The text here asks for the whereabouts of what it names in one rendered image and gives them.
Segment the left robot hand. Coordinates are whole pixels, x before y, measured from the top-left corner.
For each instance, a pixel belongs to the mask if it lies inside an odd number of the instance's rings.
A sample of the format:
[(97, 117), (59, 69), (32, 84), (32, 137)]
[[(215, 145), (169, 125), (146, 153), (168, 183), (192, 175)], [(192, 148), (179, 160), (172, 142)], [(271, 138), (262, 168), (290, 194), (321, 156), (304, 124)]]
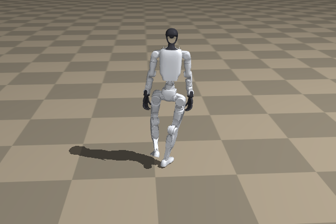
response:
[(148, 103), (151, 105), (149, 102), (149, 96), (150, 94), (147, 94), (147, 90), (144, 90), (144, 98), (143, 98), (143, 108), (146, 110), (149, 110), (150, 108), (148, 107)]

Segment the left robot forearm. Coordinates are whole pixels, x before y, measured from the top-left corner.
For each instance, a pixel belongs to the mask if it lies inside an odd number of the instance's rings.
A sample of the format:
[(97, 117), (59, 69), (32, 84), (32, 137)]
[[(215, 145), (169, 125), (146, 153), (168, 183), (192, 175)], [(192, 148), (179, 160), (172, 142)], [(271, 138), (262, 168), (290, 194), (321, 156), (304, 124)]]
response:
[(152, 88), (152, 82), (153, 82), (153, 78), (149, 77), (149, 71), (150, 70), (148, 70), (148, 74), (147, 74), (147, 78), (146, 78), (146, 84), (145, 84), (145, 89), (144, 89), (144, 90), (147, 90), (147, 94), (150, 94), (151, 88)]

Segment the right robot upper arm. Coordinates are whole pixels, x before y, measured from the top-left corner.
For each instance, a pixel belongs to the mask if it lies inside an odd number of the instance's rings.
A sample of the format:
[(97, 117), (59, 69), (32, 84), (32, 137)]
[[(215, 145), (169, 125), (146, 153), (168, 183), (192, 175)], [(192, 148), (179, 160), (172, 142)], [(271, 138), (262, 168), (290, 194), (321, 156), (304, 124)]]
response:
[(182, 50), (182, 57), (184, 59), (184, 77), (190, 78), (191, 77), (191, 55), (188, 51)]

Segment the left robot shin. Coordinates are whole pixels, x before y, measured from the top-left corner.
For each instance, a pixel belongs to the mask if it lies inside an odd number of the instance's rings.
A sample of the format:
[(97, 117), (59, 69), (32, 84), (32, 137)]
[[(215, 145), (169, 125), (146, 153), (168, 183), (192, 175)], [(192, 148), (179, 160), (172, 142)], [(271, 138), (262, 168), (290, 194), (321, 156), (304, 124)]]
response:
[(153, 126), (153, 118), (150, 118), (151, 138), (153, 141), (154, 151), (158, 150), (159, 126)]

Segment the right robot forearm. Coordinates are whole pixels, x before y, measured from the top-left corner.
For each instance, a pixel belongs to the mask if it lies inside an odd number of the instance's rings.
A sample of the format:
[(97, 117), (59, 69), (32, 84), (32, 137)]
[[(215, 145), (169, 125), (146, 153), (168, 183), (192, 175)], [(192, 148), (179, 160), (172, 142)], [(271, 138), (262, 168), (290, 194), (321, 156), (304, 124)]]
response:
[[(193, 91), (193, 86), (192, 86), (192, 72), (191, 72), (191, 77), (185, 79), (186, 82), (186, 90), (187, 90), (187, 95), (190, 96), (190, 91)], [(193, 91), (194, 94), (194, 91)]]

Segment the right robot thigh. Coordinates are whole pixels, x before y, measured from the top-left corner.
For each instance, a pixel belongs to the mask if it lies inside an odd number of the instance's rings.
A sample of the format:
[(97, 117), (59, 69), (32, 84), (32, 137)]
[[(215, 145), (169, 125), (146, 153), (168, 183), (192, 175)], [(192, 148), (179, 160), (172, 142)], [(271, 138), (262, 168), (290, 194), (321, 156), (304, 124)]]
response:
[(167, 128), (167, 132), (169, 135), (172, 136), (173, 130), (174, 128), (178, 128), (180, 127), (183, 115), (184, 115), (184, 110), (185, 110), (185, 105), (186, 105), (186, 97), (176, 93), (175, 95), (175, 111), (174, 111), (174, 115), (173, 115), (173, 122), (172, 125), (170, 125)]

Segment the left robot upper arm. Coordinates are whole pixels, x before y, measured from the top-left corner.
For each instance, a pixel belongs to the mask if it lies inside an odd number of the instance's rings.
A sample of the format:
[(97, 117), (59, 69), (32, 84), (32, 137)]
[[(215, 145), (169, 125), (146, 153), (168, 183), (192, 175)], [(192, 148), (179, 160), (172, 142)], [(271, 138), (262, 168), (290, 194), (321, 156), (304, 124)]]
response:
[(157, 58), (160, 56), (160, 51), (161, 50), (155, 50), (151, 54), (149, 77), (155, 77), (156, 75), (155, 68), (157, 64)]

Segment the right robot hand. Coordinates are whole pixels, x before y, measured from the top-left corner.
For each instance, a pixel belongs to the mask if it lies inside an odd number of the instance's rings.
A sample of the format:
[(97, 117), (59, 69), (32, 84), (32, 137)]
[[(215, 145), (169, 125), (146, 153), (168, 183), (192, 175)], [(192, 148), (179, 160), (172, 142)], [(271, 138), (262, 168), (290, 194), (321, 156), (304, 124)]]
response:
[(187, 106), (187, 108), (185, 109), (185, 111), (189, 111), (190, 109), (192, 109), (192, 106), (193, 106), (193, 91), (190, 91), (190, 96), (188, 96), (187, 95), (187, 97), (188, 97), (188, 102), (187, 102), (187, 104), (185, 105), (185, 106)]

